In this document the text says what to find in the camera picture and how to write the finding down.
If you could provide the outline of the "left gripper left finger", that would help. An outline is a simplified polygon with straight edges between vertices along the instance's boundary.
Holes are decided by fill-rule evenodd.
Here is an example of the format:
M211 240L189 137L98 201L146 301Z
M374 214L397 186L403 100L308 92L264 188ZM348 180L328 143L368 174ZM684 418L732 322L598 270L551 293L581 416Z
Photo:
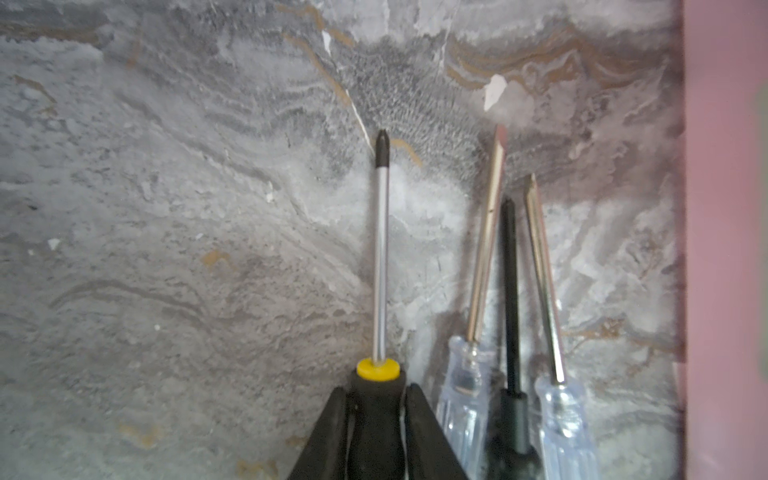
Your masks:
M297 459L288 480L344 480L348 436L348 394L336 387Z

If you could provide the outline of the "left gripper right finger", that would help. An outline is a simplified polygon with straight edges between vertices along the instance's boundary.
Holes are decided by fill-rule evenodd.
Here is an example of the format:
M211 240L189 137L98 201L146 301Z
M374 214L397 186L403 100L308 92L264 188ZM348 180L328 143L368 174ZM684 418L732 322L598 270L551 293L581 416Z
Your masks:
M411 480L467 480L421 387L405 389L405 443Z

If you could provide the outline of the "black yellow screwdriver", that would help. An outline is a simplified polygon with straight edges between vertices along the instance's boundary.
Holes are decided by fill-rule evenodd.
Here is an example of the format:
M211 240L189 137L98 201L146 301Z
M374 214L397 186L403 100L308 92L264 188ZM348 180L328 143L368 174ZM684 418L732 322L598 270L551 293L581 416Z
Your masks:
M348 449L349 479L401 479L405 453L400 408L405 376L387 355L387 287L390 138L382 129L375 143L374 296L372 352L352 377L354 420Z

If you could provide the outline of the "orange handled screwdriver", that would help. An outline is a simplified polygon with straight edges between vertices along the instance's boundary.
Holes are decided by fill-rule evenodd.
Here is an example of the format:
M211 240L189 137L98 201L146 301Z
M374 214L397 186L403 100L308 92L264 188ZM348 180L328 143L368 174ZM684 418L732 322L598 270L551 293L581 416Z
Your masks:
M494 443L494 479L537 479L541 461L529 431L529 400L523 391L515 203L501 203L501 253L505 313L506 383L500 391L499 428Z

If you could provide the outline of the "clear handled screwdriver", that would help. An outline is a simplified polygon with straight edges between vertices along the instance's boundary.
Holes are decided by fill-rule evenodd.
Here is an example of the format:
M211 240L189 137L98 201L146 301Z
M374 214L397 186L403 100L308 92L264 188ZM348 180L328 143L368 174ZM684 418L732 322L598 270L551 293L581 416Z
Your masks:
M502 190L507 130L495 129L488 188L481 212L481 228L465 336L449 340L445 381L436 417L464 473L475 479L481 471L490 406L493 350L481 343Z
M586 417L586 391L578 379L567 374L562 354L543 208L534 174L527 178L525 201L548 348L549 373L534 384L541 407L539 438L545 477L597 480L599 462Z

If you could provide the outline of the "pink plastic tool box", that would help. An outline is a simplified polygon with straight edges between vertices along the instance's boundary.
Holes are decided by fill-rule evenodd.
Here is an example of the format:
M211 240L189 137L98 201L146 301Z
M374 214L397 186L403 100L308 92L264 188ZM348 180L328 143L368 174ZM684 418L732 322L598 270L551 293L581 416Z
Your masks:
M683 5L686 475L767 475L767 5Z

